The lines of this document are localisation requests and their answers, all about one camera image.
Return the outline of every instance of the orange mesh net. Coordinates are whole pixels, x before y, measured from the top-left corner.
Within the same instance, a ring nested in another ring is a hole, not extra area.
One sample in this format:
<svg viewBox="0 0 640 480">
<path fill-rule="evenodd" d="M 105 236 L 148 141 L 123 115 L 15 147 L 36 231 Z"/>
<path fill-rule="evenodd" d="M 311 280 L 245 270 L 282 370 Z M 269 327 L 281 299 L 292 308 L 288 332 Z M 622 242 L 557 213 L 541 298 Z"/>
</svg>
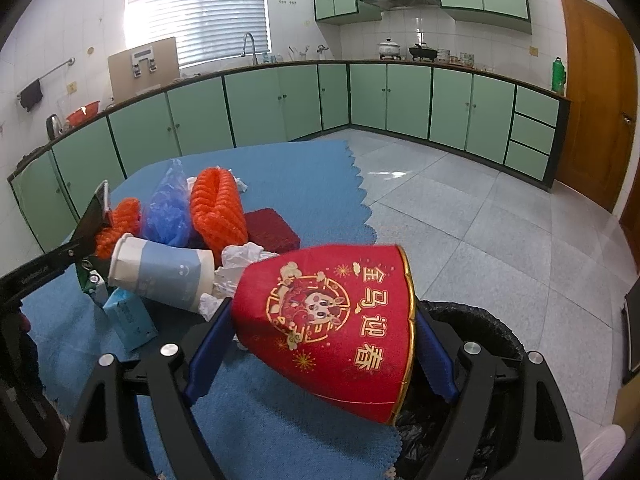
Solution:
<svg viewBox="0 0 640 480">
<path fill-rule="evenodd" d="M 125 198 L 111 211 L 111 227 L 105 227 L 95 235 L 95 254 L 110 260 L 116 242 L 124 233 L 138 236 L 140 232 L 140 200 Z"/>
<path fill-rule="evenodd" d="M 207 168 L 191 191 L 191 221 L 220 264 L 222 249 L 248 242 L 240 194 L 229 170 Z"/>
</svg>

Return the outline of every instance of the black garbage bag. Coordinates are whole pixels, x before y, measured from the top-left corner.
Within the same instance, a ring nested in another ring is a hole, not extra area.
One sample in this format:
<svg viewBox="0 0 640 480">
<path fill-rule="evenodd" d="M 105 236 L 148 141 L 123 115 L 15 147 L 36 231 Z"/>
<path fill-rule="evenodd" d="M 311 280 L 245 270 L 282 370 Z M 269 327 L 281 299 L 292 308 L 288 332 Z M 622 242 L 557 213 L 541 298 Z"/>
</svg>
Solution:
<svg viewBox="0 0 640 480">
<path fill-rule="evenodd" d="M 459 303 L 421 301 L 420 304 L 434 320 L 449 323 L 462 341 L 477 341 L 495 356 L 523 359 L 526 355 L 513 332 L 482 308 Z M 485 478 L 498 439 L 502 408 L 502 393 L 500 388 L 496 388 L 466 480 Z M 397 480 L 415 479 L 431 455 L 451 409 L 452 405 L 431 391 L 422 367 L 415 365 L 404 404 L 396 419 L 396 428 L 402 439 L 400 457 L 395 464 Z"/>
</svg>

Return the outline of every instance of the faucet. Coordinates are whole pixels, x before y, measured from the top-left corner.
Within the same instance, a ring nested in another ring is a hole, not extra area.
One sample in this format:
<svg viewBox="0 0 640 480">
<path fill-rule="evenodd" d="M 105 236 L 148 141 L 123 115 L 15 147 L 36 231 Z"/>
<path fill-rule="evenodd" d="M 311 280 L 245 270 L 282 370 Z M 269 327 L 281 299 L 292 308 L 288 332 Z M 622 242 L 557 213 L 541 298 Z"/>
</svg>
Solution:
<svg viewBox="0 0 640 480">
<path fill-rule="evenodd" d="M 251 38 L 251 45 L 254 48 L 254 60 L 252 61 L 252 65 L 257 65 L 258 64 L 258 58 L 255 57 L 255 40 L 254 40 L 254 35 L 250 32 L 246 32 L 244 34 L 244 41 L 242 43 L 242 54 L 240 54 L 240 57 L 244 57 L 246 56 L 246 37 Z"/>
</svg>

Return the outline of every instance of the tiled floor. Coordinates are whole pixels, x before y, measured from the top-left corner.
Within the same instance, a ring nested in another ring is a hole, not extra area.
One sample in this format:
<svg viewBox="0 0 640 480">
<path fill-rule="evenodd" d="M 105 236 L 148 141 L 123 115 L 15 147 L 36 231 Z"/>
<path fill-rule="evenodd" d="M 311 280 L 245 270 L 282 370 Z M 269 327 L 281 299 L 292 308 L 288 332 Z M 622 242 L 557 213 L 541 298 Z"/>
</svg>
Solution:
<svg viewBox="0 0 640 480">
<path fill-rule="evenodd" d="M 620 309 L 636 268 L 618 222 L 556 182 L 547 193 L 440 150 L 360 130 L 345 139 L 379 243 L 406 250 L 416 293 L 480 306 L 547 358 L 578 443 L 613 416 Z"/>
</svg>

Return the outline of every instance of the metal screw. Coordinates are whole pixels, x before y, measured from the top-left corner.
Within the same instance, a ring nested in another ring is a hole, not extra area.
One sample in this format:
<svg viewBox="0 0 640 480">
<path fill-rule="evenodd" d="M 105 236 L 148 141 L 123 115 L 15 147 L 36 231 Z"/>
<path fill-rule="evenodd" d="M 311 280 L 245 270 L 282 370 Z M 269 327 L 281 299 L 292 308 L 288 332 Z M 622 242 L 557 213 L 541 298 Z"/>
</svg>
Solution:
<svg viewBox="0 0 640 480">
<path fill-rule="evenodd" d="M 100 359 L 98 359 L 98 364 L 100 366 L 109 366 L 111 363 L 113 363 L 113 360 L 113 354 L 104 354 L 100 356 Z"/>
<path fill-rule="evenodd" d="M 164 356 L 171 357 L 178 353 L 178 345 L 176 343 L 167 343 L 160 349 L 160 353 Z"/>
<path fill-rule="evenodd" d="M 482 347 L 475 341 L 468 341 L 465 343 L 465 352 L 471 355 L 477 355 L 480 353 Z"/>
<path fill-rule="evenodd" d="M 542 357 L 542 354 L 539 352 L 530 352 L 529 353 L 529 361 L 531 361 L 535 365 L 541 365 L 544 362 L 545 358 Z"/>
</svg>

